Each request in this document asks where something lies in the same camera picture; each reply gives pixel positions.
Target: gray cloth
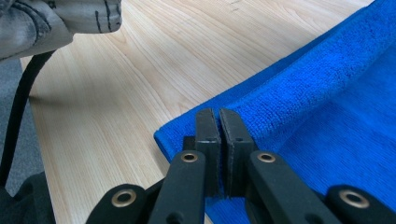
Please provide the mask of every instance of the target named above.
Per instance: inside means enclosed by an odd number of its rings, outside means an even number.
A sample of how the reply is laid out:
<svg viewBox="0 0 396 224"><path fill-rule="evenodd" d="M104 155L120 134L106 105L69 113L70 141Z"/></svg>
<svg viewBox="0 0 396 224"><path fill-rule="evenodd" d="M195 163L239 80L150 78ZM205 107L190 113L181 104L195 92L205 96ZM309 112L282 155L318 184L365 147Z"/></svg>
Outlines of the gray cloth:
<svg viewBox="0 0 396 224"><path fill-rule="evenodd" d="M0 0L0 61L58 49L75 33L120 26L120 0Z"/></svg>
<svg viewBox="0 0 396 224"><path fill-rule="evenodd" d="M11 197L0 188L0 223L55 223L50 193L44 173L27 178L18 193Z"/></svg>

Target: towel fold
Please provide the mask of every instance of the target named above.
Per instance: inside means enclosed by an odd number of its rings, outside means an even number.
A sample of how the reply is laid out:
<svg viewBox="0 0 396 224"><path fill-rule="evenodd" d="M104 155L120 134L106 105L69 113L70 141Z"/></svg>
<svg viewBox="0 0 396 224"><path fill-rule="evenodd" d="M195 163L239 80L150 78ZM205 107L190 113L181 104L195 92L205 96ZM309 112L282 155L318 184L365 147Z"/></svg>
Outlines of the towel fold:
<svg viewBox="0 0 396 224"><path fill-rule="evenodd" d="M198 110L230 108L258 147L280 154L311 189L352 185L395 211L395 83L396 2L377 0L154 137L170 161L194 135ZM243 199L206 205L215 223L246 223L244 209Z"/></svg>

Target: brass insert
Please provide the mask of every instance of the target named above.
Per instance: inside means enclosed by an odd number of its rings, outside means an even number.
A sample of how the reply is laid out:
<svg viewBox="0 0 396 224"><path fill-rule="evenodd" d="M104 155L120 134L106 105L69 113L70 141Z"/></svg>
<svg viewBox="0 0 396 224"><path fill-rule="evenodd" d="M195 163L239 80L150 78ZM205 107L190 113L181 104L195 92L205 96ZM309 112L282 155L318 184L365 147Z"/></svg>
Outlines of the brass insert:
<svg viewBox="0 0 396 224"><path fill-rule="evenodd" d="M132 189L121 189L116 194L114 194L113 198L111 198L111 203L115 207L126 207L136 200L136 193Z"/></svg>
<svg viewBox="0 0 396 224"><path fill-rule="evenodd" d="M350 189L343 189L339 193L340 198L347 204L357 208L367 208L370 206L369 201L359 193Z"/></svg>

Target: metal screw hole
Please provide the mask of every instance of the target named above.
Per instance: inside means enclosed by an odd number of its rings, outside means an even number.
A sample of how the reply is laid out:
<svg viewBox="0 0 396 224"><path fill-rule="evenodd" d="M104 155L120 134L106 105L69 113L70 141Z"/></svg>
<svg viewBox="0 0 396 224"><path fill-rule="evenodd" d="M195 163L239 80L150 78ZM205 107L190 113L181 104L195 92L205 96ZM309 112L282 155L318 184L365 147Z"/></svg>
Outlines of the metal screw hole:
<svg viewBox="0 0 396 224"><path fill-rule="evenodd" d="M198 160L198 156L193 153L186 153L181 156L181 159L185 162L194 162Z"/></svg>
<svg viewBox="0 0 396 224"><path fill-rule="evenodd" d="M113 195L111 203L115 207L125 207L136 200L136 193L132 189L121 189Z"/></svg>
<svg viewBox="0 0 396 224"><path fill-rule="evenodd" d="M315 215L315 214L306 214L305 220L309 224L323 224L323 220L321 219L321 217L319 217L318 215Z"/></svg>
<svg viewBox="0 0 396 224"><path fill-rule="evenodd" d="M166 218L167 224L182 224L183 223L183 215L179 212L174 212L169 214Z"/></svg>
<svg viewBox="0 0 396 224"><path fill-rule="evenodd" d="M257 158L263 162L274 162L276 158L269 153L260 153Z"/></svg>
<svg viewBox="0 0 396 224"><path fill-rule="evenodd" d="M344 203L347 203L353 207L367 208L370 206L370 203L366 198L350 189L341 190L339 196L344 201Z"/></svg>

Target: light wood surface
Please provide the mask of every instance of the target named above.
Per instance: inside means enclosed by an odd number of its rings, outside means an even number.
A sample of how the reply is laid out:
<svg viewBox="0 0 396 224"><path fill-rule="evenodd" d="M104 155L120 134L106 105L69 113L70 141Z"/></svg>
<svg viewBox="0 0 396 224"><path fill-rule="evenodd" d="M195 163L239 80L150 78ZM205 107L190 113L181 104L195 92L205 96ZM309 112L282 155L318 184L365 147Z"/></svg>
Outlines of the light wood surface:
<svg viewBox="0 0 396 224"><path fill-rule="evenodd" d="M370 2L124 0L121 29L76 35L31 93L57 222L84 223L119 184L160 180L157 129Z"/></svg>

